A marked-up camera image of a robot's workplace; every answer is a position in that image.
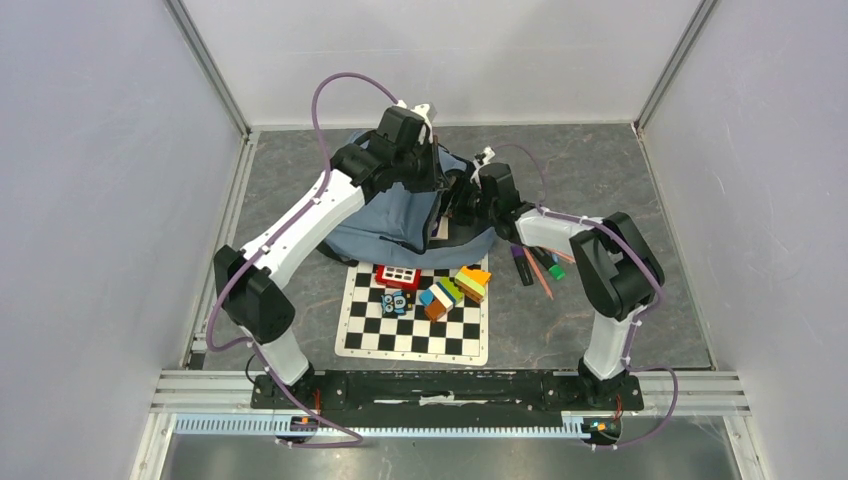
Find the blue grey backpack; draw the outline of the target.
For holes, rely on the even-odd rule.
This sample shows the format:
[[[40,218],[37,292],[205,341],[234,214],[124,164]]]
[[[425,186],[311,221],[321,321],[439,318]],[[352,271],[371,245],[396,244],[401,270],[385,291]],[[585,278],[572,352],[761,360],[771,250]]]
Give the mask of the blue grey backpack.
[[[442,170],[455,185],[466,185],[470,162],[439,148]],[[417,269],[459,268],[480,261],[495,244],[494,228],[451,222],[449,239],[431,240],[435,221],[447,215],[450,190],[412,193],[400,183],[377,194],[316,247],[347,266],[356,262]]]

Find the colourful treehouse book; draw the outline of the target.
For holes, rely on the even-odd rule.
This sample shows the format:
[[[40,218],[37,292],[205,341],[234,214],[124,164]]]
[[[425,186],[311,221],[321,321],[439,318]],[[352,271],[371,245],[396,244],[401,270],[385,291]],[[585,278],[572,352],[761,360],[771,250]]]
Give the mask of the colourful treehouse book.
[[[438,241],[448,240],[450,236],[449,227],[450,217],[446,215],[440,216],[434,223],[430,239]]]

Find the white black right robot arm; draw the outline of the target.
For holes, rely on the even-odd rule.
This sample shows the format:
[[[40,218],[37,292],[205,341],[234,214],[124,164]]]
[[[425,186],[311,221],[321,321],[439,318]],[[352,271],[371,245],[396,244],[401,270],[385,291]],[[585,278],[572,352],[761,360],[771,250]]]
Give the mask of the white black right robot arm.
[[[457,222],[481,221],[503,240],[574,259],[594,310],[577,392],[591,408],[606,406],[625,385],[642,314],[664,296],[663,269],[633,219],[623,212],[577,216],[528,202],[500,162],[450,180],[447,208]]]

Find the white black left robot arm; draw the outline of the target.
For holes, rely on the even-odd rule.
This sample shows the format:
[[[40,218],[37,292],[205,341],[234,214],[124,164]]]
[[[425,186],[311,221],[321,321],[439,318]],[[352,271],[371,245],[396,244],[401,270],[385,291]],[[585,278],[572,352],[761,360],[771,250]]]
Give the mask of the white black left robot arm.
[[[400,183],[412,192],[445,187],[430,103],[389,107],[374,130],[339,148],[307,193],[275,224],[240,249],[213,257],[217,301],[246,335],[290,407],[314,394],[310,363],[292,330],[295,308],[283,289],[310,252],[379,193]]]

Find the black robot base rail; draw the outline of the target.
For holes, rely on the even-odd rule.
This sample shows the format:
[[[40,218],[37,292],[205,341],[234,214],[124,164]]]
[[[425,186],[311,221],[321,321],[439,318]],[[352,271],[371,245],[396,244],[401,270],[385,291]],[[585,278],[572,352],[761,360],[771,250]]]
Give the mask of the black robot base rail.
[[[309,372],[291,387],[265,373],[250,407],[282,414],[278,443],[364,446],[380,437],[565,437],[614,444],[625,413],[645,404],[638,379],[557,370]]]

